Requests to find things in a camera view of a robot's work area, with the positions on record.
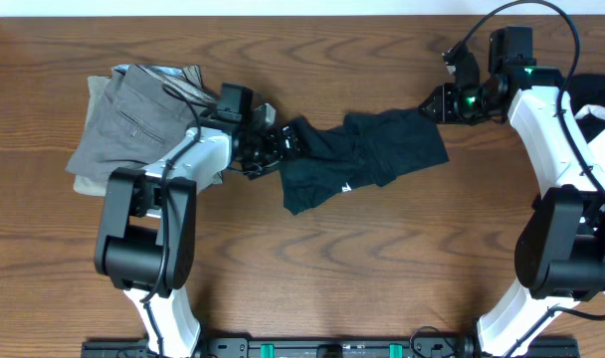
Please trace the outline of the black t-shirt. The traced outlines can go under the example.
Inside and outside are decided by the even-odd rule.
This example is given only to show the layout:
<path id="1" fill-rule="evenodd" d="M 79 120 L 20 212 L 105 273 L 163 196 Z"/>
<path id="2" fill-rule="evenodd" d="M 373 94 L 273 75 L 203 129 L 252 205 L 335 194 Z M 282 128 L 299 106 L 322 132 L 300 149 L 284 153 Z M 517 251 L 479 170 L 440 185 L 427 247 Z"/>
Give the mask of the black t-shirt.
<path id="1" fill-rule="evenodd" d="M 416 109 L 349 113 L 343 124 L 314 128 L 291 120 L 301 154 L 279 165 L 284 207 L 297 215 L 360 187 L 383 187 L 399 176 L 449 161 L 437 125 Z"/>

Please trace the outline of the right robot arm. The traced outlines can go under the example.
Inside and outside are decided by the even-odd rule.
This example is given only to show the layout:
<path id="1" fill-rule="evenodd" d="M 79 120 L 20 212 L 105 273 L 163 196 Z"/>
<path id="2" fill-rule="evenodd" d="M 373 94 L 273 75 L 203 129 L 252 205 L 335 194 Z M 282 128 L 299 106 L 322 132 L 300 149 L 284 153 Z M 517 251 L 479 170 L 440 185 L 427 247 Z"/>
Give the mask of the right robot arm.
<path id="1" fill-rule="evenodd" d="M 508 123 L 525 146 L 539 186 L 534 211 L 514 251 L 515 281 L 457 341 L 457 357 L 574 357 L 569 340 L 542 331 L 560 314 L 605 294 L 605 129 L 586 139 L 563 90 L 564 77 L 541 67 L 528 27 L 491 34 L 490 76 L 465 43 L 443 56 L 453 80 L 420 111 L 438 124 Z"/>

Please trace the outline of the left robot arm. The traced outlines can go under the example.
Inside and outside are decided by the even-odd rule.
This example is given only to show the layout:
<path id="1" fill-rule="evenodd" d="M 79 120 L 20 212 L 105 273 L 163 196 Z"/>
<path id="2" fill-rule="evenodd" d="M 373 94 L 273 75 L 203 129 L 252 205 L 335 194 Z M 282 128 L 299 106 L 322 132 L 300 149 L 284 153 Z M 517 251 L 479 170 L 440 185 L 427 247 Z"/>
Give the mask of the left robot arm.
<path id="1" fill-rule="evenodd" d="M 303 151 L 274 108 L 253 108 L 254 93 L 224 84 L 184 138 L 141 169 L 109 176 L 95 252 L 95 268 L 134 304 L 147 331 L 140 341 L 86 342 L 85 357 L 195 357 L 201 325 L 185 283 L 195 253 L 198 193 L 225 170 L 249 179 L 270 174 Z"/>

